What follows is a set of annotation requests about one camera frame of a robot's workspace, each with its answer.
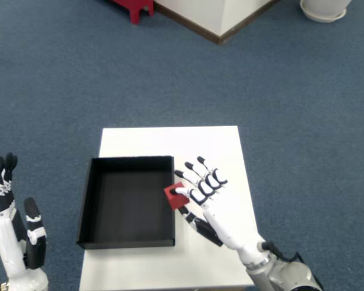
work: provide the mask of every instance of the blue carpet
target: blue carpet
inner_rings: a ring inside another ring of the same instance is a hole
[[[364,290],[364,1],[324,25],[282,0],[218,46],[105,0],[0,0],[0,155],[42,211],[50,290],[78,290],[101,129],[188,125],[238,125],[261,235]]]

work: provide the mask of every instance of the white table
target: white table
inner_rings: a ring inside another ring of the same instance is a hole
[[[215,164],[242,189],[245,220],[254,210],[236,126],[104,129],[100,157],[172,155],[175,168],[198,155]],[[193,202],[195,213],[200,208]],[[85,250],[80,291],[189,289],[252,285],[237,253],[203,238],[175,213],[174,247]]]

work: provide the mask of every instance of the brown baseboard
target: brown baseboard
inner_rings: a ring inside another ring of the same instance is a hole
[[[247,18],[233,26],[230,30],[223,33],[222,35],[216,35],[215,33],[212,33],[211,31],[207,30],[206,28],[198,25],[197,23],[192,22],[191,20],[185,18],[184,16],[178,14],[177,12],[174,12],[167,7],[154,2],[155,10],[159,13],[167,16],[168,18],[171,18],[172,20],[176,21],[177,23],[187,27],[188,29],[192,30],[193,32],[203,36],[204,38],[216,43],[216,44],[223,44],[226,42],[229,38],[231,38],[233,35],[235,35],[237,32],[239,32],[243,27],[248,25],[250,22],[258,18],[261,14],[263,14],[265,11],[271,8],[275,3],[279,2],[280,0],[271,0],[264,6],[260,7],[258,10],[253,12],[253,14],[249,15]]]

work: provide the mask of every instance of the red block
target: red block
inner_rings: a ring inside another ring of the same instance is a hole
[[[190,202],[189,198],[182,194],[171,194],[170,193],[170,190],[179,188],[179,187],[184,187],[181,182],[171,185],[164,189],[167,200],[169,201],[169,204],[170,204],[172,210],[181,208],[182,206],[184,206],[185,204]]]
[[[148,12],[153,15],[153,0],[113,0],[117,4],[129,10],[129,17],[133,24],[139,24],[139,12],[148,7]]]

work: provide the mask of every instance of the palm of robotic hand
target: palm of robotic hand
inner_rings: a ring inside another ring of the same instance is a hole
[[[0,156],[0,257],[8,276],[4,290],[47,290],[48,280],[40,269],[46,255],[46,231],[32,198],[24,201],[27,229],[16,209],[12,171],[18,159],[12,153]]]
[[[236,250],[246,266],[259,265],[268,259],[269,252],[259,250],[264,239],[258,234],[254,222],[245,224],[243,211],[234,196],[228,180],[220,170],[207,160],[198,157],[195,164],[186,162],[187,172],[176,170],[175,174],[194,187],[179,187],[172,193],[191,198],[203,210],[206,221],[197,218],[187,207],[179,211],[186,221],[207,239],[217,245],[225,244]]]

